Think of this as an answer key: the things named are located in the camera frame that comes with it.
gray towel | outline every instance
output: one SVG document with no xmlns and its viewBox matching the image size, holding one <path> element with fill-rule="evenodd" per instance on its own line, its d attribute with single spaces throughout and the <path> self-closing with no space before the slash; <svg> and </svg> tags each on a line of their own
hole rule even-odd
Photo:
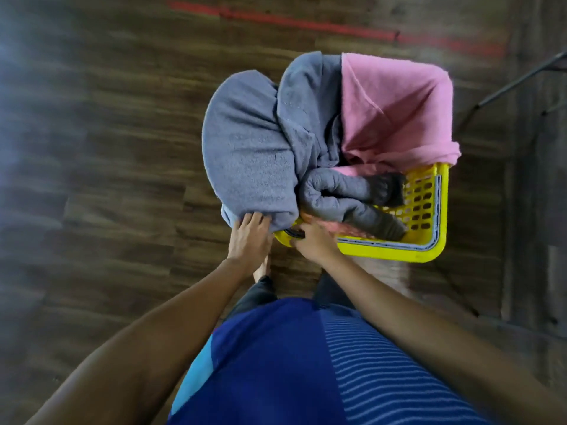
<svg viewBox="0 0 567 425">
<path fill-rule="evenodd" d="M 403 183 L 404 176 L 398 173 L 351 177 L 317 168 L 299 186 L 299 205 L 323 220 L 344 222 L 376 238 L 398 241 L 406 232 L 404 223 L 373 205 L 402 205 Z"/>
<path fill-rule="evenodd" d="M 341 58 L 320 52 L 296 58 L 279 89 L 258 71 L 221 84 L 205 114 L 202 149 L 230 226 L 259 211 L 272 216 L 272 231 L 291 227 L 295 186 L 310 169 L 338 164 L 340 96 Z"/>
</svg>

red line on floor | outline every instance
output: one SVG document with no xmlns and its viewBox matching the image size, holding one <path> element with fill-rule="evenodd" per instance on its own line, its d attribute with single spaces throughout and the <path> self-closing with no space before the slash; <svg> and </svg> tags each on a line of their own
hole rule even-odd
<svg viewBox="0 0 567 425">
<path fill-rule="evenodd" d="M 188 3 L 186 1 L 179 0 L 168 0 L 167 5 L 173 10 L 188 13 L 206 14 L 225 19 L 257 22 L 260 24 L 272 24 L 282 27 L 321 31 L 324 33 L 352 35 L 355 37 L 369 38 L 383 42 L 398 42 L 416 46 L 432 46 L 435 48 L 450 49 L 455 52 L 466 53 L 469 55 L 498 58 L 503 58 L 506 55 L 506 46 L 499 43 L 471 42 L 444 37 L 434 37 L 431 35 L 408 35 L 376 28 L 351 27 L 348 25 L 331 24 L 329 22 L 305 21 L 270 13 L 243 12 L 231 10 L 226 7 L 207 6 L 205 4 Z"/>
</svg>

striped shirt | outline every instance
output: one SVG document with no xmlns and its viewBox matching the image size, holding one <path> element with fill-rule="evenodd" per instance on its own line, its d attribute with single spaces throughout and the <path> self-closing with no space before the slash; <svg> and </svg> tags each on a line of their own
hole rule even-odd
<svg viewBox="0 0 567 425">
<path fill-rule="evenodd" d="M 219 327 L 169 424 L 487 424 L 358 312 L 284 299 Z"/>
</svg>

bare foot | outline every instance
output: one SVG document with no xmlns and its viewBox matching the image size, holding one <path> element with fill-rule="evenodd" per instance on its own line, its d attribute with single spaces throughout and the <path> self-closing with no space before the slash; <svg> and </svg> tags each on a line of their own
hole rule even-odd
<svg viewBox="0 0 567 425">
<path fill-rule="evenodd" d="M 270 255 L 266 257 L 262 265 L 258 267 L 258 269 L 253 273 L 254 282 L 258 283 L 264 276 L 270 276 Z"/>
</svg>

yellow plastic basket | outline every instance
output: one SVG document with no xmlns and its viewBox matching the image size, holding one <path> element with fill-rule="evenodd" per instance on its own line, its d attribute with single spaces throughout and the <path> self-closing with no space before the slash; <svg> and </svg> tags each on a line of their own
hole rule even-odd
<svg viewBox="0 0 567 425">
<path fill-rule="evenodd" d="M 449 164 L 434 164 L 410 171 L 403 194 L 403 207 L 379 207 L 406 224 L 408 232 L 400 242 L 373 238 L 339 237 L 338 248 L 356 257 L 391 259 L 405 262 L 429 262 L 438 257 L 447 239 L 447 199 Z M 278 241 L 290 245 L 292 237 L 276 232 Z"/>
</svg>

